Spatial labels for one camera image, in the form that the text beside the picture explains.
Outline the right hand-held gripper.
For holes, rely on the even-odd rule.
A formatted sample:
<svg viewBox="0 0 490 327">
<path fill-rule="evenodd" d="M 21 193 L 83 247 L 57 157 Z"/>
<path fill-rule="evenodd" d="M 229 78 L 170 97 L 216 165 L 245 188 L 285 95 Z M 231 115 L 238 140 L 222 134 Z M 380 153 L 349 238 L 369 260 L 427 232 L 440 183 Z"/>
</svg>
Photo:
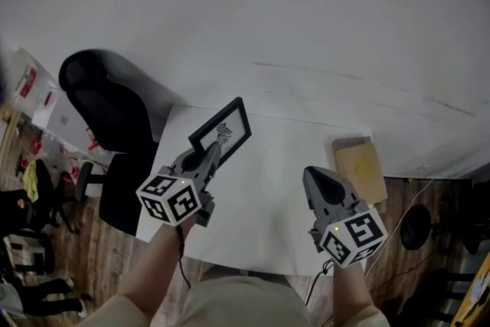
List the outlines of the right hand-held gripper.
<svg viewBox="0 0 490 327">
<path fill-rule="evenodd" d="M 302 182 L 309 208 L 317 219 L 333 217 L 320 228 L 320 220 L 309 231 L 317 251 L 326 251 L 333 262 L 346 268 L 373 255 L 387 239 L 387 231 L 376 208 L 357 200 L 351 183 L 337 172 L 307 166 Z"/>
</svg>

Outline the black picture frame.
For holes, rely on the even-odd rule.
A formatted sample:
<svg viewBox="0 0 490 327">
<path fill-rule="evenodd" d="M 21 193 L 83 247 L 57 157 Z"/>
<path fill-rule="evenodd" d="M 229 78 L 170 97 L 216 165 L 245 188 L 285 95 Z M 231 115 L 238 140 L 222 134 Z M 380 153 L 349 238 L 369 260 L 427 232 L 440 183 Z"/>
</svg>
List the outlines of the black picture frame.
<svg viewBox="0 0 490 327">
<path fill-rule="evenodd" d="M 204 152 L 217 142 L 221 149 L 220 168 L 251 136 L 243 99 L 236 97 L 193 132 L 188 140 L 196 152 Z"/>
</svg>

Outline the white desk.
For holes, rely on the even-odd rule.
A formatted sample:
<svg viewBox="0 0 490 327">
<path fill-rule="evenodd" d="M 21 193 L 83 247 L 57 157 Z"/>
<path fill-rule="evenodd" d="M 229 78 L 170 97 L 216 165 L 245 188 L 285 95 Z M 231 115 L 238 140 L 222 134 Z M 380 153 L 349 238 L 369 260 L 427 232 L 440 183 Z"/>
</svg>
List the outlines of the white desk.
<svg viewBox="0 0 490 327">
<path fill-rule="evenodd" d="M 252 136 L 217 170 L 209 225 L 196 225 L 185 255 L 238 270 L 312 276 L 332 258 L 309 234 L 302 176 L 307 166 L 335 171 L 332 141 L 340 127 L 249 115 Z"/>
</svg>

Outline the yellowish book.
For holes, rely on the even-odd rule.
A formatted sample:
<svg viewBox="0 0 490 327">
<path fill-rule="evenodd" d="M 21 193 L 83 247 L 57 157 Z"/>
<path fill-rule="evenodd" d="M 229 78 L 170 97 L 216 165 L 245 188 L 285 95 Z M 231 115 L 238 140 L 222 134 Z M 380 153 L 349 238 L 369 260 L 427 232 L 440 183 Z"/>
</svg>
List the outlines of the yellowish book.
<svg viewBox="0 0 490 327">
<path fill-rule="evenodd" d="M 360 199 L 377 204 L 387 199 L 380 160 L 372 142 L 335 152 L 338 173 L 350 181 Z"/>
</svg>

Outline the brown book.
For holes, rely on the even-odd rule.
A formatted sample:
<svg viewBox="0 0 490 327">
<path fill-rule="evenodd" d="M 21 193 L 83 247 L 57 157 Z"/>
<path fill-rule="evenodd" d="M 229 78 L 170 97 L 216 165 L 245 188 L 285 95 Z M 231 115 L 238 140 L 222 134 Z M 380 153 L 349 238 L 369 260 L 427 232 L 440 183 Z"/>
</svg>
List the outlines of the brown book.
<svg viewBox="0 0 490 327">
<path fill-rule="evenodd" d="M 360 146 L 372 142 L 370 136 L 355 136 L 348 138 L 339 138 L 332 141 L 332 149 L 334 152 L 335 164 L 338 171 L 340 171 L 341 164 L 337 158 L 337 151 L 347 149 L 355 146 Z"/>
</svg>

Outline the black standing fan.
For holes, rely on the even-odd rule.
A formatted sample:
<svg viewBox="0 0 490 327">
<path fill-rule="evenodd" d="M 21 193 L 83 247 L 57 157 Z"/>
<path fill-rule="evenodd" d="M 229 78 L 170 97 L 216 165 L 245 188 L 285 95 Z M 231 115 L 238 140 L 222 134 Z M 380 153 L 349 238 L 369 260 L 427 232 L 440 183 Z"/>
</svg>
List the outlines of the black standing fan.
<svg viewBox="0 0 490 327">
<path fill-rule="evenodd" d="M 438 249 L 444 256 L 452 253 L 458 240 L 472 255 L 481 242 L 490 240 L 490 180 L 474 184 L 461 198 L 442 196 L 437 222 L 432 221 L 429 209 L 423 205 L 411 207 L 402 218 L 400 240 L 407 250 L 417 250 L 428 239 L 441 236 L 448 238 Z"/>
</svg>

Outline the black mesh office chair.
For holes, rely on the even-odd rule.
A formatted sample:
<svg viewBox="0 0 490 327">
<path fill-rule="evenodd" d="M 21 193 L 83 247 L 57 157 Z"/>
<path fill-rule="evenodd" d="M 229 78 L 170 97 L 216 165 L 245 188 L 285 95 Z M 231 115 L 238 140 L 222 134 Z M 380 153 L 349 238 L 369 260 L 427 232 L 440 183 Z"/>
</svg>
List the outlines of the black mesh office chair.
<svg viewBox="0 0 490 327">
<path fill-rule="evenodd" d="M 75 196 L 84 201 L 88 185 L 101 185 L 100 219 L 135 236 L 142 210 L 136 191 L 149 176 L 158 148 L 145 104 L 128 87 L 109 79 L 96 50 L 70 55 L 58 80 L 99 145 L 114 154 L 104 175 L 94 174 L 93 164 L 83 164 Z"/>
</svg>

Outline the person's beige clothing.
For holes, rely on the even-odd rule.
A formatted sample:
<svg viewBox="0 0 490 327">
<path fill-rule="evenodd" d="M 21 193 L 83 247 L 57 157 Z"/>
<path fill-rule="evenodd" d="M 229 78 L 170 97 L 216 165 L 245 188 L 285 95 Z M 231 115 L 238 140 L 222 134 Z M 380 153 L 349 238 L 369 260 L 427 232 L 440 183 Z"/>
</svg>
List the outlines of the person's beige clothing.
<svg viewBox="0 0 490 327">
<path fill-rule="evenodd" d="M 142 311 L 116 295 L 77 327 L 150 327 Z M 252 276 L 207 280 L 193 288 L 176 327 L 311 327 L 305 304 L 288 286 Z M 390 327 L 374 305 L 335 327 Z"/>
</svg>

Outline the white cardboard box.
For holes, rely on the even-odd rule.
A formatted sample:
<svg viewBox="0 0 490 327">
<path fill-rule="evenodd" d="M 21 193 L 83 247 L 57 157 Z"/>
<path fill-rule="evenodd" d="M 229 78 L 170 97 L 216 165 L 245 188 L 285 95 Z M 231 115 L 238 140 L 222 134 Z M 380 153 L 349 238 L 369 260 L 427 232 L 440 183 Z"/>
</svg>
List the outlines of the white cardboard box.
<svg viewBox="0 0 490 327">
<path fill-rule="evenodd" d="M 62 90 L 52 90 L 47 105 L 37 110 L 32 123 L 73 149 L 88 153 L 93 144 L 89 126 Z"/>
</svg>

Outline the black chair with cloth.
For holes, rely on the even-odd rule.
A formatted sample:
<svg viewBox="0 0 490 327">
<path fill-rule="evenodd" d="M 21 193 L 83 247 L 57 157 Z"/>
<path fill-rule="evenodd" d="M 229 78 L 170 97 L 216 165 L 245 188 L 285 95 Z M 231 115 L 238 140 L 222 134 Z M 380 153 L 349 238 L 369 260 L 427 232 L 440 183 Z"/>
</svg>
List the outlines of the black chair with cloth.
<svg viewBox="0 0 490 327">
<path fill-rule="evenodd" d="M 64 194 L 66 183 L 62 178 L 57 187 L 54 187 L 51 175 L 44 162 L 38 159 L 36 162 L 36 176 L 38 180 L 38 198 L 31 203 L 30 216 L 27 218 L 27 228 L 33 231 L 41 231 L 46 225 L 59 227 L 57 216 L 60 215 L 67 229 L 72 234 L 78 234 L 76 227 L 71 227 L 64 205 L 76 201 L 74 196 Z"/>
</svg>

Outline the yellow-green cloth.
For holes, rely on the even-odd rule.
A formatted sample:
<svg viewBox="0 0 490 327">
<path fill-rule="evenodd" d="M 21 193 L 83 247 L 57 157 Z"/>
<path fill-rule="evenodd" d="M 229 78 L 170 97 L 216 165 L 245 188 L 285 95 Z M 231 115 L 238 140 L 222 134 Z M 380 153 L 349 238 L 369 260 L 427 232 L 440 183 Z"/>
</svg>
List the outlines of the yellow-green cloth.
<svg viewBox="0 0 490 327">
<path fill-rule="evenodd" d="M 23 174 L 24 189 L 31 202 L 38 200 L 38 176 L 36 161 L 30 162 Z"/>
</svg>

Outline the white paper scrap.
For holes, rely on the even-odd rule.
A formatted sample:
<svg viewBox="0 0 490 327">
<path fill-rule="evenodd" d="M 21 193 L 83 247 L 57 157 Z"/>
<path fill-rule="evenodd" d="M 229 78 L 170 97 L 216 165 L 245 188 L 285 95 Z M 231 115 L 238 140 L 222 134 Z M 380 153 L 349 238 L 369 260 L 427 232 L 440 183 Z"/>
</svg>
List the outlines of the white paper scrap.
<svg viewBox="0 0 490 327">
<path fill-rule="evenodd" d="M 478 302 L 479 299 L 483 296 L 484 291 L 488 288 L 488 280 L 487 279 L 478 279 L 472 285 L 470 290 L 470 301 Z"/>
</svg>

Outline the round yellow wooden table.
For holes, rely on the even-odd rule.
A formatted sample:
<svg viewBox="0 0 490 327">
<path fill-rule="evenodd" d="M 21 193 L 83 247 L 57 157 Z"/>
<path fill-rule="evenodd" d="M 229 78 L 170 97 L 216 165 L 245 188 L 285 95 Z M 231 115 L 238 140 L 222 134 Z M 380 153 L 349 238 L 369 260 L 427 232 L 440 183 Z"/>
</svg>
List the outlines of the round yellow wooden table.
<svg viewBox="0 0 490 327">
<path fill-rule="evenodd" d="M 478 302 L 471 302 L 470 290 L 478 279 L 487 279 L 488 288 Z M 449 327 L 476 327 L 477 319 L 483 314 L 488 303 L 490 303 L 490 252 L 483 260 Z"/>
</svg>

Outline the white boxes with red labels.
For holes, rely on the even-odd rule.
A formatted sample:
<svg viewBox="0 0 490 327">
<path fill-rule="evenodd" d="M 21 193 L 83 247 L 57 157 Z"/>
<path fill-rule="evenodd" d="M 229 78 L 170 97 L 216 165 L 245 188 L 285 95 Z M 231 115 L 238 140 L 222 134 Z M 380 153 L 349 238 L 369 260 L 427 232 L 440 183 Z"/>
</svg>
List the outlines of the white boxes with red labels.
<svg viewBox="0 0 490 327">
<path fill-rule="evenodd" d="M 37 110 L 47 105 L 51 91 L 62 89 L 51 74 L 22 48 L 7 55 L 4 68 L 9 103 L 25 114 L 34 125 L 32 117 Z M 88 132 L 93 144 L 88 153 L 73 149 L 57 137 L 39 129 L 42 136 L 37 156 L 45 160 L 48 168 L 68 172 L 77 180 L 83 164 L 90 163 L 93 165 L 93 174 L 106 174 L 113 155 L 99 146 L 90 128 Z"/>
</svg>

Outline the light wooden shelf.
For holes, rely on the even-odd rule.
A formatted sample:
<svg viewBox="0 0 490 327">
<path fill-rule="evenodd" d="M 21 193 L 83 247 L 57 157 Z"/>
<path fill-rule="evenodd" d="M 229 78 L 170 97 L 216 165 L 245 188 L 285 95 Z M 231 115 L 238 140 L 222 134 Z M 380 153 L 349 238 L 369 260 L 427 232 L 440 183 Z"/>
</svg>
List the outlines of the light wooden shelf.
<svg viewBox="0 0 490 327">
<path fill-rule="evenodd" d="M 10 104 L 0 104 L 0 173 L 5 168 L 8 151 L 22 113 Z"/>
</svg>

